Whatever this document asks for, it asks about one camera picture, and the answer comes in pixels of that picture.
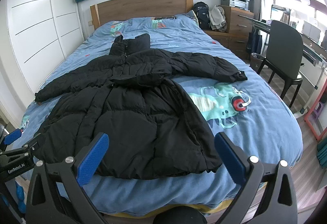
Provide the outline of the black backpack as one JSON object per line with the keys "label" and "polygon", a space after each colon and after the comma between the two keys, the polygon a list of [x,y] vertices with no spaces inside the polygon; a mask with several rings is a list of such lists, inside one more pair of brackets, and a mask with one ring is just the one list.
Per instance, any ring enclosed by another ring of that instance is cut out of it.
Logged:
{"label": "black backpack", "polygon": [[203,30],[210,29],[209,6],[204,2],[197,2],[192,10],[196,14],[199,27]]}

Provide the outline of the black puffer coat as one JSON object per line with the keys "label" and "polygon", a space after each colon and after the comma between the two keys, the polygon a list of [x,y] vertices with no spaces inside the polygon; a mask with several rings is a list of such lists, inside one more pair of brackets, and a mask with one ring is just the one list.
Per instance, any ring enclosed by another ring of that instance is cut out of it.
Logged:
{"label": "black puffer coat", "polygon": [[211,129],[176,75],[221,83],[247,79],[222,58],[151,48],[148,34],[119,36],[109,54],[36,93],[37,103],[58,102],[35,134],[35,156],[61,162],[105,133],[109,149],[97,168],[101,176],[153,180],[216,172],[222,162]]}

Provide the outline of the white wardrobe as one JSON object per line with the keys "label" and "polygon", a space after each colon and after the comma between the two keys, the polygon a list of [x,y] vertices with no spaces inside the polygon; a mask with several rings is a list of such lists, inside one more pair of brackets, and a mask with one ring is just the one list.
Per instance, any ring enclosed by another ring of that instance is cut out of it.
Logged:
{"label": "white wardrobe", "polygon": [[75,0],[7,0],[13,53],[35,93],[83,42]]}

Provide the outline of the beige clothes pile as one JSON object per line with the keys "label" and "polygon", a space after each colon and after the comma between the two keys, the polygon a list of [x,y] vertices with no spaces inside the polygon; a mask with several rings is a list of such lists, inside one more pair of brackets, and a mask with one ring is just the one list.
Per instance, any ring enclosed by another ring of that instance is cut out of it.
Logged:
{"label": "beige clothes pile", "polygon": [[225,32],[227,30],[227,21],[224,9],[215,5],[209,12],[210,26],[213,31]]}

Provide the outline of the black chair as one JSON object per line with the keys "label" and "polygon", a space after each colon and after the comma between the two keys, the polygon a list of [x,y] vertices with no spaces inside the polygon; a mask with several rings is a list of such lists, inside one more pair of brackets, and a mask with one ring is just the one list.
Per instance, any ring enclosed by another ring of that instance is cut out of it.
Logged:
{"label": "black chair", "polygon": [[272,81],[274,75],[278,75],[284,81],[281,99],[285,97],[291,86],[296,86],[289,104],[290,108],[293,106],[303,82],[300,74],[303,48],[303,39],[295,28],[281,21],[273,20],[271,22],[266,56],[257,73],[260,74],[266,65],[272,70],[269,81]]}

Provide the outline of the white printer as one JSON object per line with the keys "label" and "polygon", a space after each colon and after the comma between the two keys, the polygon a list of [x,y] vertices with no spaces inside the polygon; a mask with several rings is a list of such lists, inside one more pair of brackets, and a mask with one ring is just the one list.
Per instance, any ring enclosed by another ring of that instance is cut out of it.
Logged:
{"label": "white printer", "polygon": [[250,0],[221,0],[222,6],[237,7],[242,10],[249,10]]}

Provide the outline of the waste bin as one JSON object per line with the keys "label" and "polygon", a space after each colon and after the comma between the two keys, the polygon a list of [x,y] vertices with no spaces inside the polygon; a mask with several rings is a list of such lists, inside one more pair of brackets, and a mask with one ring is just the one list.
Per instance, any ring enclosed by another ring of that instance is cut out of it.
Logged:
{"label": "waste bin", "polygon": [[257,72],[263,60],[264,57],[261,54],[252,53],[250,56],[250,67]]}

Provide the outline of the wooden headboard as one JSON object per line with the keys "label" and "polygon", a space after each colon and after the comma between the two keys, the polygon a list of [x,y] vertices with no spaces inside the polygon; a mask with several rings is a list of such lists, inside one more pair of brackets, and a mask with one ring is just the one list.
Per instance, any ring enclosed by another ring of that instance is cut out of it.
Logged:
{"label": "wooden headboard", "polygon": [[90,6],[95,29],[110,21],[170,17],[192,10],[193,0],[109,0]]}

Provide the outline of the glass desk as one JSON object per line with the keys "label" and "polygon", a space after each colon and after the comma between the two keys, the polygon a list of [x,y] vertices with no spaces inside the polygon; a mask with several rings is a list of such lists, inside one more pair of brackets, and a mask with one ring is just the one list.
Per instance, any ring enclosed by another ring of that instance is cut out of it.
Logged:
{"label": "glass desk", "polygon": [[275,73],[280,73],[290,79],[293,79],[298,74],[302,74],[300,64],[303,57],[314,66],[321,64],[318,81],[315,84],[311,84],[315,90],[318,89],[326,68],[326,60],[303,43],[301,34],[295,28],[277,20],[273,20],[269,25],[244,15],[240,16],[252,21],[256,29],[269,35],[263,64],[274,69]]}

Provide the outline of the wooden drawer chest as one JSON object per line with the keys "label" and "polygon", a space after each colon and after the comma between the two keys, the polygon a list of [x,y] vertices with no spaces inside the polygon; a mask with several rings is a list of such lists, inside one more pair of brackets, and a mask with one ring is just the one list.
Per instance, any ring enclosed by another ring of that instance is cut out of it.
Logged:
{"label": "wooden drawer chest", "polygon": [[248,60],[250,54],[247,53],[246,46],[253,28],[249,18],[253,19],[254,13],[237,7],[222,6],[222,8],[227,20],[227,30],[225,32],[204,30],[204,32],[242,60]]}

